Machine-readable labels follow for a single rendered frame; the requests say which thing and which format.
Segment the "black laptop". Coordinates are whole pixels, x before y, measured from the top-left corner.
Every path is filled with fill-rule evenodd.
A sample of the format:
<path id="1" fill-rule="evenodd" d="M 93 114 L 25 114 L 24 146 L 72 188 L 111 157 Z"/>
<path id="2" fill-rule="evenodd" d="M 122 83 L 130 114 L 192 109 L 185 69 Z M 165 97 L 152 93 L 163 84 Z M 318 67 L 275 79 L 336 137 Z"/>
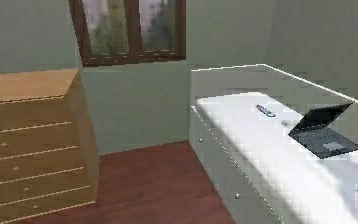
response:
<path id="1" fill-rule="evenodd" d="M 320 159 L 358 150 L 358 144 L 329 128 L 351 103 L 311 109 L 289 136 Z"/>

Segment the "blue remote control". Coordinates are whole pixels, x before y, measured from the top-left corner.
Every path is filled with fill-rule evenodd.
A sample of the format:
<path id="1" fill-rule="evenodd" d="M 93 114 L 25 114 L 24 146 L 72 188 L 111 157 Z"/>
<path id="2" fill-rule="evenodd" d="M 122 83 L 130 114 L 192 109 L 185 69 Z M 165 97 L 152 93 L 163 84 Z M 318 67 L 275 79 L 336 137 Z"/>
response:
<path id="1" fill-rule="evenodd" d="M 267 117 L 276 117 L 276 114 L 273 113 L 272 111 L 270 111 L 269 109 L 265 108 L 262 105 L 256 105 L 256 108 L 262 112 L 263 114 L 265 114 Z"/>

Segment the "brown framed window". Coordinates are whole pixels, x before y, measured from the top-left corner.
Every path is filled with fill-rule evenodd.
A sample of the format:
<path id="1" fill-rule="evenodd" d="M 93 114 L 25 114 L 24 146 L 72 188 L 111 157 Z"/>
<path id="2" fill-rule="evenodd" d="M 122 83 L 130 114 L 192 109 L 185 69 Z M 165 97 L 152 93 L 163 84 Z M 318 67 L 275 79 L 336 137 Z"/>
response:
<path id="1" fill-rule="evenodd" d="M 84 67 L 186 58 L 186 0 L 68 2 Z"/>

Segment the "white bed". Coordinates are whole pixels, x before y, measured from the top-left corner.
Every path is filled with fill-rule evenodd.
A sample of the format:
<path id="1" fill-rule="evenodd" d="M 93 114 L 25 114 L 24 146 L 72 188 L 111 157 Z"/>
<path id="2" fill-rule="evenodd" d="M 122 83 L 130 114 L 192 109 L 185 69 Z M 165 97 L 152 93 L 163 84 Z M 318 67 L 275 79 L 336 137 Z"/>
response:
<path id="1" fill-rule="evenodd" d="M 358 150 L 320 159 L 289 136 L 345 103 L 330 127 L 358 144 L 358 99 L 265 64 L 192 71 L 190 144 L 236 224 L 358 224 Z"/>

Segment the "wooden chest of drawers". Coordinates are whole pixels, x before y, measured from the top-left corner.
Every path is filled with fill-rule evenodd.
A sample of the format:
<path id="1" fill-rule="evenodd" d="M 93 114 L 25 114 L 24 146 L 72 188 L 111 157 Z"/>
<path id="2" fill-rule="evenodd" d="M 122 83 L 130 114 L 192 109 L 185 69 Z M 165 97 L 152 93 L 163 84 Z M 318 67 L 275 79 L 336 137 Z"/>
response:
<path id="1" fill-rule="evenodd" d="M 93 204 L 98 176 L 79 71 L 0 74 L 0 224 Z"/>

